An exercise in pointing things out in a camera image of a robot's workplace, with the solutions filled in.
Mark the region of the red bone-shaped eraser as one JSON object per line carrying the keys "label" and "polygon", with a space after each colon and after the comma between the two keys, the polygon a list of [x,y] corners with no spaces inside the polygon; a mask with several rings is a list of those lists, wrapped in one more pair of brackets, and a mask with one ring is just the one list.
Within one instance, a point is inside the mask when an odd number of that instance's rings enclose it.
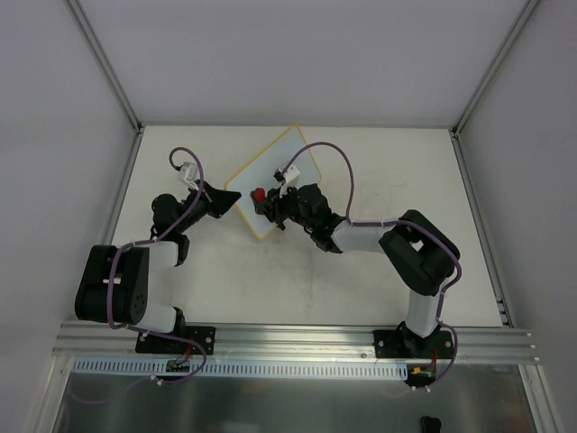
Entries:
{"label": "red bone-shaped eraser", "polygon": [[251,192],[251,198],[254,203],[262,203],[267,199],[266,191],[263,188],[254,189]]}

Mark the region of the yellow framed whiteboard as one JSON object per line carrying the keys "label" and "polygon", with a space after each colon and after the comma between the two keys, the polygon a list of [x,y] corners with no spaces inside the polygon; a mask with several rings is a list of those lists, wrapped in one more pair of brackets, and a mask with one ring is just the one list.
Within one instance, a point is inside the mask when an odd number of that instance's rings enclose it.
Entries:
{"label": "yellow framed whiteboard", "polygon": [[274,178],[275,172],[282,170],[306,144],[301,129],[292,125],[253,156],[224,184],[225,190],[242,194],[235,207],[256,239],[264,240],[276,226],[265,216],[256,213],[251,192],[258,188],[265,192],[277,189],[279,182]]}

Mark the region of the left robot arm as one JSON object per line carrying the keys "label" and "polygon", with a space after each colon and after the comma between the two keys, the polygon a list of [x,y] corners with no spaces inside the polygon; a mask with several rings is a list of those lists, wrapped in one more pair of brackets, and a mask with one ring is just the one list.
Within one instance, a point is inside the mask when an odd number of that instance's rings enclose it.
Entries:
{"label": "left robot arm", "polygon": [[222,217],[241,197],[237,191],[198,180],[183,200],[170,194],[156,197],[151,202],[148,240],[125,248],[106,244],[91,248],[75,298],[76,317],[154,331],[167,351],[183,349],[188,330],[178,323],[180,311],[150,300],[150,275],[182,265],[190,247],[186,231],[203,217]]}

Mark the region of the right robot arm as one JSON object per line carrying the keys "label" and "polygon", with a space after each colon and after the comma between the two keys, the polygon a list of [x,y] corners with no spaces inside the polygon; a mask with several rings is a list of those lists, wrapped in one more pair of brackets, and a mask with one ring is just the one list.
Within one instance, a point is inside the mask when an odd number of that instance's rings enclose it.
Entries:
{"label": "right robot arm", "polygon": [[441,291],[459,271],[458,248],[420,212],[410,209],[393,222],[351,223],[333,212],[316,184],[251,192],[255,212],[284,229],[301,226],[327,253],[383,253],[410,289],[406,319],[386,346],[398,354],[422,357],[435,347],[440,330]]}

